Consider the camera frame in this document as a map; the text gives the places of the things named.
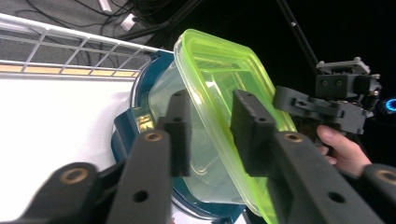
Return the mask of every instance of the green plastic lid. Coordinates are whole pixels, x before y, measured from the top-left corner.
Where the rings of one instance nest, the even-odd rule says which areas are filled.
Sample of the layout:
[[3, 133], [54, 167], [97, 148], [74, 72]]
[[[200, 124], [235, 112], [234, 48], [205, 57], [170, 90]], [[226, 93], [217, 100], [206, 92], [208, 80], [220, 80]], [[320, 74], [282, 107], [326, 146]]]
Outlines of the green plastic lid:
[[268, 223], [277, 223], [265, 177], [243, 167], [230, 131], [233, 90], [255, 94], [280, 131], [294, 131], [289, 114], [272, 105], [275, 87], [256, 54], [245, 46], [187, 30], [175, 44], [175, 61], [199, 117], [244, 202]]

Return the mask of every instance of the hand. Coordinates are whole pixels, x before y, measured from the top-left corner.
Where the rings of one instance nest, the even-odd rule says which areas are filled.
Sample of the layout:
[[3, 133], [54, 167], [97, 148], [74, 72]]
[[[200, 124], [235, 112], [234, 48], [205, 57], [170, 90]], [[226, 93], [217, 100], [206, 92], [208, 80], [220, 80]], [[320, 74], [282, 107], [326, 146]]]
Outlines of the hand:
[[[317, 133], [324, 144], [334, 148], [332, 157], [326, 157], [330, 164], [353, 175], [360, 175], [364, 166], [371, 164], [358, 144], [350, 141], [336, 130], [319, 125]], [[321, 147], [320, 150], [323, 155], [328, 151], [326, 147]]]

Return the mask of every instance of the plastic container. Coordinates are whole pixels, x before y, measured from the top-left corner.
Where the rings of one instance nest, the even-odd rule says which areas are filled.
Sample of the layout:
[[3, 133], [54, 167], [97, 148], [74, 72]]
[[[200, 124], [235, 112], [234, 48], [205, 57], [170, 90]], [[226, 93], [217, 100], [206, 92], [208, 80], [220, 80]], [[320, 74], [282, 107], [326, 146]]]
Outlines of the plastic container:
[[290, 116], [272, 105], [275, 88], [260, 60], [245, 46], [195, 30], [180, 37], [174, 52], [183, 82], [171, 65], [151, 90], [149, 104], [158, 117], [173, 92], [187, 88], [191, 95], [193, 172], [185, 178], [191, 193], [212, 203], [245, 203], [268, 223], [277, 223], [266, 178], [246, 174], [230, 131], [235, 89], [255, 94], [280, 131], [295, 131]]
[[[131, 145], [139, 133], [154, 128], [155, 120], [149, 108], [149, 93], [154, 84], [157, 84], [156, 90], [162, 93], [157, 94], [159, 104], [169, 102], [170, 94], [174, 90], [178, 90], [177, 86], [185, 88], [176, 65], [169, 66], [175, 60], [174, 54], [169, 52], [156, 52], [156, 54], [159, 57], [155, 56], [155, 60], [138, 77], [131, 89], [130, 98], [125, 104], [128, 108], [130, 106], [131, 109], [122, 110], [124, 112], [115, 119], [115, 132], [111, 144], [116, 161], [125, 160], [127, 155], [132, 153], [130, 151]], [[163, 77], [174, 76], [172, 74], [178, 77], [178, 81], [170, 81], [172, 79], [163, 81], [160, 78], [162, 75]], [[166, 107], [167, 103], [159, 106], [160, 109], [162, 108], [160, 112], [163, 111], [164, 113], [163, 109]], [[174, 177], [173, 187], [172, 205], [189, 217], [207, 219], [216, 223], [227, 219], [233, 223], [246, 208], [245, 204], [199, 201], [191, 194], [183, 177]]]

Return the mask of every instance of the cable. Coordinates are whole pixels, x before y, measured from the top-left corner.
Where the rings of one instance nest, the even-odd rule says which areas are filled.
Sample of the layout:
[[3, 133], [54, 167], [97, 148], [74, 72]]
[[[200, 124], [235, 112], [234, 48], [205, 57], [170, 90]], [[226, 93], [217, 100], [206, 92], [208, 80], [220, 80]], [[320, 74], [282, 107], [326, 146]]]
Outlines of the cable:
[[[75, 0], [75, 1], [76, 1], [77, 3], [83, 5], [84, 7], [88, 7], [88, 6], [86, 6], [85, 4], [79, 2], [78, 0]], [[32, 7], [33, 9], [35, 9], [35, 11], [34, 11], [34, 10], [19, 10], [19, 11], [16, 12], [16, 15], [17, 15], [17, 16], [18, 16], [20, 13], [22, 13], [22, 12], [34, 12], [34, 13], [38, 13], [38, 14], [40, 14], [40, 15], [42, 15], [42, 16], [45, 16], [45, 17], [48, 18], [49, 20], [54, 21], [54, 22], [60, 24], [62, 27], [68, 28], [68, 29], [71, 29], [71, 27], [70, 27], [69, 25], [76, 26], [76, 27], [80, 27], [80, 28], [85, 28], [85, 27], [94, 26], [94, 25], [100, 25], [100, 26], [101, 26], [101, 28], [100, 28], [100, 34], [101, 34], [101, 35], [103, 35], [103, 30], [104, 30], [104, 27], [105, 27], [106, 25], [110, 24], [110, 23], [113, 22], [113, 21], [116, 21], [121, 15], [123, 15], [123, 14], [129, 12], [130, 10], [132, 10], [131, 8], [130, 8], [129, 10], [127, 10], [127, 9], [125, 8], [125, 7], [127, 6], [128, 2], [126, 2], [123, 6], [121, 6], [121, 7], [116, 11], [116, 13], [114, 13], [114, 14], [111, 15], [111, 16], [108, 16], [107, 14], [101, 13], [101, 12], [99, 12], [99, 11], [97, 11], [97, 10], [94, 9], [93, 11], [95, 11], [95, 12], [101, 14], [101, 15], [106, 16], [106, 20], [105, 20], [104, 23], [92, 23], [92, 24], [85, 24], [85, 25], [76, 25], [76, 24], [74, 24], [74, 23], [72, 23], [72, 22], [64, 21], [64, 20], [58, 19], [58, 18], [56, 18], [56, 17], [53, 17], [53, 16], [47, 14], [46, 12], [44, 12], [43, 10], [41, 10], [40, 8], [38, 8], [38, 7], [36, 7], [34, 4], [32, 4], [32, 2], [30, 2], [30, 0], [25, 0], [25, 2], [26, 2], [30, 7]], [[55, 41], [55, 40], [52, 39], [52, 38], [49, 38], [49, 37], [48, 37], [48, 39], [50, 39], [51, 41], [54, 41], [55, 43], [62, 44], [62, 43], [60, 43], [60, 42]], [[91, 44], [89, 44], [89, 43], [87, 43], [87, 46], [90, 46], [91, 48], [96, 49], [93, 45], [91, 45]], [[91, 65], [92, 65], [92, 60], [91, 60], [91, 55], [90, 55], [90, 53], [89, 53], [88, 51], [83, 51], [83, 52], [86, 54], [87, 59], [88, 59], [88, 63], [87, 63], [87, 62], [85, 61], [84, 57], [82, 57], [83, 60], [84, 60], [84, 63], [87, 64], [87, 65], [89, 65], [89, 66], [91, 66]], [[113, 66], [116, 66], [115, 63], [114, 63], [114, 61], [113, 61], [111, 58], [108, 58], [108, 59], [111, 61], [111, 63], [113, 64]]]
[[[19, 14], [21, 14], [22, 12], [34, 12], [34, 13], [43, 15], [41, 12], [34, 11], [34, 10], [30, 10], [30, 9], [18, 10], [18, 11], [15, 12], [15, 15], [16, 15], [17, 17], [19, 17]], [[61, 20], [61, 19], [52, 17], [52, 16], [50, 16], [50, 15], [43, 15], [43, 16], [49, 18], [49, 19], [52, 20], [52, 21], [58, 22], [59, 24], [61, 24], [61, 25], [64, 26], [65, 28], [69, 28], [69, 27], [68, 27], [68, 26], [65, 26], [65, 25], [62, 24], [62, 23], [70, 24], [70, 25], [73, 25], [73, 26], [81, 27], [81, 28], [90, 27], [90, 26], [94, 26], [94, 25], [102, 25], [102, 23], [91, 23], [91, 24], [86, 24], [86, 25], [76, 25], [76, 24], [74, 24], [74, 23], [72, 23], [72, 22], [64, 21], [64, 20]]]
[[[164, 7], [166, 7], [169, 3], [171, 3], [173, 0], [168, 0], [166, 2], [162, 0], [134, 0], [134, 6], [136, 9], [140, 12], [140, 16], [152, 16], [155, 13], [161, 11]], [[151, 11], [154, 10], [150, 13], [143, 13], [142, 11]]]
[[82, 5], [82, 6], [86, 7], [87, 9], [89, 9], [89, 10], [91, 10], [91, 11], [94, 11], [94, 12], [96, 12], [96, 13], [99, 13], [99, 14], [101, 14], [101, 15], [103, 15], [103, 16], [111, 17], [111, 15], [107, 15], [106, 13], [103, 13], [103, 12], [101, 12], [101, 11], [98, 11], [98, 10], [96, 10], [96, 9], [93, 8], [93, 7], [87, 6], [87, 5], [85, 5], [85, 3], [82, 3], [82, 2], [80, 2], [80, 1], [78, 1], [78, 0], [74, 0], [74, 1], [77, 2], [77, 3], [79, 3], [79, 4]]
[[116, 6], [116, 7], [121, 7], [120, 5], [116, 4], [116, 3], [114, 2], [114, 0], [110, 0], [110, 2], [111, 2], [114, 6]]
[[[112, 33], [111, 33], [112, 36], [114, 36], [114, 34], [115, 34], [116, 27], [120, 26], [121, 24], [122, 24], [122, 21], [116, 23], [116, 24], [113, 26], [113, 31], [112, 31]], [[120, 66], [119, 56], [116, 57], [116, 63], [117, 63], [117, 67], [119, 67], [119, 66]]]

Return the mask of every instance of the white wire rack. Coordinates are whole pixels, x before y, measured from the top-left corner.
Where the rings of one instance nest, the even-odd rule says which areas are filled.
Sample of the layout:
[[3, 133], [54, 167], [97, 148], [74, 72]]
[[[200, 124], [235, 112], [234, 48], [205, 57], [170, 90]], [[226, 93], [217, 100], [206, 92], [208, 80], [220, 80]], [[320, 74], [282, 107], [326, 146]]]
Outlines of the white wire rack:
[[0, 76], [133, 81], [159, 49], [0, 14]]

